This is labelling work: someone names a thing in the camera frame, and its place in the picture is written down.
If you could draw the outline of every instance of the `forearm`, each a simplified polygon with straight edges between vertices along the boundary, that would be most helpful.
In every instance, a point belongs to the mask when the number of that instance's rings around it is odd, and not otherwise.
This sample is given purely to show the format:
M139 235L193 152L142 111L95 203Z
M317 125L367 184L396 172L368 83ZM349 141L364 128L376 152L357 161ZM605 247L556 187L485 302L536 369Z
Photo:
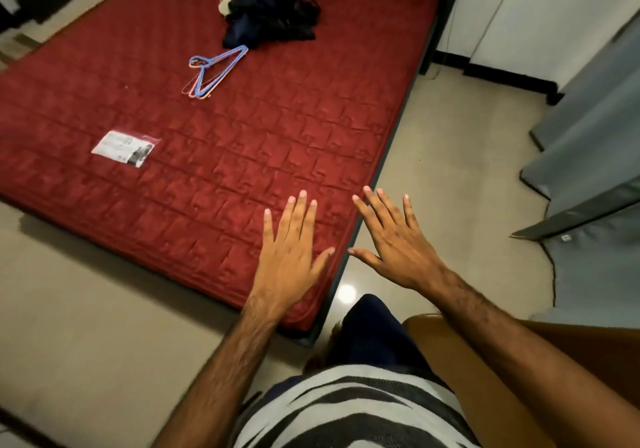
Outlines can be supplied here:
M249 299L175 407L152 448L225 448L279 318Z
M640 446L640 412L457 274L426 296L558 442Z

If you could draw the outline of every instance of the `finger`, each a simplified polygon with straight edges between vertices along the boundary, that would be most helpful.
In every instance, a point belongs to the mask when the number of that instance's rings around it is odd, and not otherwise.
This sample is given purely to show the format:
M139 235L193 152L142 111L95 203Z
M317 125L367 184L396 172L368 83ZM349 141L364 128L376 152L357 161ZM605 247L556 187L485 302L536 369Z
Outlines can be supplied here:
M349 248L348 252L351 256L358 258L364 264L371 266L375 271L380 273L382 260L368 249Z
M396 207L396 204L391 202L391 200L387 197L387 194L382 189L376 189L376 194L380 197L380 201L385 205L389 214L391 214L391 218L394 220L396 224L404 224L404 217L400 209Z
M271 219L271 211L264 210L264 230L262 232L262 246L273 242L273 220Z
M373 236L375 232L378 232L382 229L382 225L380 224L376 213L369 206L367 206L367 204L365 204L357 195L354 195L352 199L353 203L358 209L358 212L360 212L360 215L364 219L364 224L367 226L367 229L369 229L369 232Z
M411 229L420 230L418 219L416 219L415 214L413 214L411 199L409 199L407 194L404 194L404 197L402 198L402 205L404 207L404 219L406 220L406 225Z
M316 199L311 201L305 216L305 221L302 224L302 231L300 232L300 241L303 244L309 246L309 249L314 245L314 227L316 225L316 211L318 203Z
M282 211L282 217L280 218L280 224L278 224L278 235L276 236L276 241L284 241L287 237L287 233L289 232L289 224L291 223L291 214L293 213L293 204L295 203L296 198L291 196L287 199L287 205Z
M293 209L291 215L291 225L289 226L289 233L287 239L293 241L300 241L300 230L302 229L302 221L305 219L305 211L307 210L307 191L301 190L298 194L298 201L296 207Z
M364 190L364 195L367 197L367 200L371 204L372 209L375 211L376 216L378 216L378 220L380 221L382 227L393 224L391 214L389 214L389 211L385 207L385 204L383 204L380 201L380 198L378 198L378 196L371 190L371 187L365 185L362 190Z
M310 286L316 284L318 278L320 278L320 275L323 273L326 267L329 266L329 260L333 256L333 253L335 253L335 248L329 248L322 251L320 253L320 256L318 256L314 261L314 264L311 265L309 276L311 276L313 283L311 283Z

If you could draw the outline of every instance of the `hand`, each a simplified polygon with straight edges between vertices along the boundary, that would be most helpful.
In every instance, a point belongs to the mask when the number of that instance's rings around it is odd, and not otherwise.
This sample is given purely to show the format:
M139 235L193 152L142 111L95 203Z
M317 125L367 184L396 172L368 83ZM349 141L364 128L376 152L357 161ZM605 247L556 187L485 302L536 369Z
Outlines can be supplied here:
M311 201L306 209L306 191L300 192L298 201L289 197L275 239L271 211L264 211L262 251L247 303L259 305L278 322L316 283L335 252L335 248L324 250L312 264L317 202Z
M361 248L350 248L349 254L393 283L428 296L444 283L447 266L424 238L409 196L403 198L403 214L382 189L376 192L374 194L371 188L364 187L371 207L357 195L353 196L353 202L364 218L380 256Z

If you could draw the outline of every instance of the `paper tag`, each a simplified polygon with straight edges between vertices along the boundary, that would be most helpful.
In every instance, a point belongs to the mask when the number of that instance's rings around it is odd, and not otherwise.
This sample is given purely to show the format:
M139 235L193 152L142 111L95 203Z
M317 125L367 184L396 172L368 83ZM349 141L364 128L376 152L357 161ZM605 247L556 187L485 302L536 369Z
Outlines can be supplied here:
M95 145L91 153L140 168L157 142L158 140L151 137L137 138L111 130Z

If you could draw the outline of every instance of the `gray curtain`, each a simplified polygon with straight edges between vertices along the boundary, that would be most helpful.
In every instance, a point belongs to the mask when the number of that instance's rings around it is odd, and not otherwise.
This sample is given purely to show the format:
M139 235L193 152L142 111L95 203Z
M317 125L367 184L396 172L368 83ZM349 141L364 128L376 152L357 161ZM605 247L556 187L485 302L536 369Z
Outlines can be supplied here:
M555 266L555 308L536 319L640 328L640 19L565 92L521 173L549 198L545 219L513 234Z

